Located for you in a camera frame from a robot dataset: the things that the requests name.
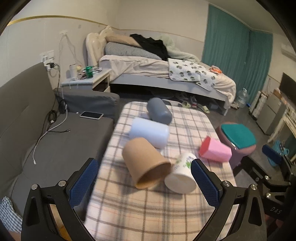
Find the white nightstand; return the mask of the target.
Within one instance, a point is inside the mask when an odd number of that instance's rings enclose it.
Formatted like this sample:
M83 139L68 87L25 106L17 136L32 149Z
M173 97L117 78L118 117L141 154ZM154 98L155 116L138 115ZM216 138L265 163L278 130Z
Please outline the white nightstand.
M110 92L110 72L111 69L102 69L102 71L94 73L93 77L89 79L66 79L61 83L61 87Z

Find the grey sofa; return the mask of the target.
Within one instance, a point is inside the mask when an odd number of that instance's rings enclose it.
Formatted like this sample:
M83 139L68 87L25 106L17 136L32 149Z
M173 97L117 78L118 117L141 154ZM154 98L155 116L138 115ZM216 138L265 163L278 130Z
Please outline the grey sofa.
M85 89L53 89L43 64L1 87L1 197L23 213L33 184L68 179L89 158L101 160L118 119L119 96ZM81 118L103 113L100 120Z

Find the brown paper cup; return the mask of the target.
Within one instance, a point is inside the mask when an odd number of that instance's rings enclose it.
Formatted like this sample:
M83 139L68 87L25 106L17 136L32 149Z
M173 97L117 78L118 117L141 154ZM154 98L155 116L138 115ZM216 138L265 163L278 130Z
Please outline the brown paper cup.
M129 140L123 148L122 157L137 189L156 185L171 171L171 161L145 138Z

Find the white smartphone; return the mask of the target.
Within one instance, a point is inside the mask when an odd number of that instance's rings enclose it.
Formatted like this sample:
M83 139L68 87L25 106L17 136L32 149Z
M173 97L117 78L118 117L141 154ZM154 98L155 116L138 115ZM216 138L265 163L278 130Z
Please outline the white smartphone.
M81 118L87 118L91 120L100 120L103 116L103 113L96 113L91 111L84 111L80 114Z

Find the purple plastic stool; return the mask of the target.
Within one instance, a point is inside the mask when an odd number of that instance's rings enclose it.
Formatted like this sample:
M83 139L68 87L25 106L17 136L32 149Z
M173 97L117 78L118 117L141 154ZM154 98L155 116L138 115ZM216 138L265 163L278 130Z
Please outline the purple plastic stool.
M230 163L231 168L234 169L235 167L237 167L238 165L240 165L240 162L241 162L241 160L242 160L243 157L248 156L248 155L252 154L255 151L256 144L253 145L253 146L251 146L251 147L248 147L248 148L238 149L224 135L224 133L221 130L221 125L218 126L215 129L215 131L217 133L217 136L218 136L220 142L222 142L223 144L225 144L225 145L227 145L228 147L231 148L231 150L232 150L232 157L231 157L229 163Z

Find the teal curtain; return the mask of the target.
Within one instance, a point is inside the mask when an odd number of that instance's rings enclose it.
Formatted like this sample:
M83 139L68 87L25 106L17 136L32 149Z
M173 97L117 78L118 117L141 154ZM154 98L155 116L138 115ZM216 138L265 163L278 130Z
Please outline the teal curtain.
M219 67L245 88L252 102L266 80L273 50L273 35L253 31L228 13L208 8L202 62Z

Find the white patterned mat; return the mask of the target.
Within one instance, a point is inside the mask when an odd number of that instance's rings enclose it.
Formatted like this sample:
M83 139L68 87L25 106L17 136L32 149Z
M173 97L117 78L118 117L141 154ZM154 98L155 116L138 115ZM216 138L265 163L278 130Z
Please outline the white patterned mat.
M197 82L206 68L197 63L168 58L169 78L173 81Z

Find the black clothing on bed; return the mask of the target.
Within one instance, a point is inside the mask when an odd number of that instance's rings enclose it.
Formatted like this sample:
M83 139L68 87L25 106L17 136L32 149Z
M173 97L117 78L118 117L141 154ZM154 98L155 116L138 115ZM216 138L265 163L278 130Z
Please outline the black clothing on bed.
M131 34L132 37L144 50L159 56L163 61L170 58L167 48L162 40L155 40L151 37L145 38L139 34Z

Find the striped patterned mat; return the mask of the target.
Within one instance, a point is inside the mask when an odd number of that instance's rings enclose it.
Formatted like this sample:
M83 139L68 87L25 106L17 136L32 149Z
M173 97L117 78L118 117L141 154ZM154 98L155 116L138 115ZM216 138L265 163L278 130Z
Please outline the striped patterned mat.
M199 85L207 91L211 91L216 83L216 74L207 70L197 70L196 71L196 85Z

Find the light blue white cup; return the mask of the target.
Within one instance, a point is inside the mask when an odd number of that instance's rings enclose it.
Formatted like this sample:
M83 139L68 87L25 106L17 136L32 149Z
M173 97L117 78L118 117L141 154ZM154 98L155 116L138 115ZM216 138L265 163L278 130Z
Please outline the light blue white cup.
M145 118L135 118L129 132L129 138L145 138L155 148L163 149L168 144L170 128L168 125Z

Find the teal stool cushion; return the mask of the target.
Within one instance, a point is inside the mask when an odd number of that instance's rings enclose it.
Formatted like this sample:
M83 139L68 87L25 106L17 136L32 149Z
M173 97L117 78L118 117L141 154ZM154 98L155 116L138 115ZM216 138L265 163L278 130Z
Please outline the teal stool cushion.
M221 130L238 149L248 148L256 144L254 134L243 124L225 123L221 125Z

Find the white suitcase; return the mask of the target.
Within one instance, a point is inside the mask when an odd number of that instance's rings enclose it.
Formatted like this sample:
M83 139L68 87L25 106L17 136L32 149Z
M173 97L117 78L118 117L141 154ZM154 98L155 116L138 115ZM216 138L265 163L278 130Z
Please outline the white suitcase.
M258 91L255 99L249 107L249 113L253 119L258 119L267 99L268 95L265 92Z

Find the green slipper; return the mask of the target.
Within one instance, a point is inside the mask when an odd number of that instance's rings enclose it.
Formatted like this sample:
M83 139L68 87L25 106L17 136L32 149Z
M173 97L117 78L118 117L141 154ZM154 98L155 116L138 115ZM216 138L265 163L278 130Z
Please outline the green slipper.
M182 107L183 108L191 108L191 104L188 101L183 101L182 102Z

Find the blue laundry basket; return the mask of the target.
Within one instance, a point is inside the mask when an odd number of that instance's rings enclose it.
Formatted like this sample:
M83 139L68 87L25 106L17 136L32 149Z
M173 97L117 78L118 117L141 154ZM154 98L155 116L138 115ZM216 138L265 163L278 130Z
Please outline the blue laundry basket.
M283 143L280 140L276 140L273 144L273 150L276 151L278 154L280 154L281 156L283 155L288 155L290 150L288 148L285 148ZM271 158L267 158L270 165L273 167L278 166L278 164L273 161Z

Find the small silver fridge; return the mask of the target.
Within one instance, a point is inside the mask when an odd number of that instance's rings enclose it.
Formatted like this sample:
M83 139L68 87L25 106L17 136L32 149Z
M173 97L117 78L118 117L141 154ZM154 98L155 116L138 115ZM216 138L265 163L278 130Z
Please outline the small silver fridge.
M271 94L264 104L256 123L265 135L271 135L286 110L286 105L276 95Z

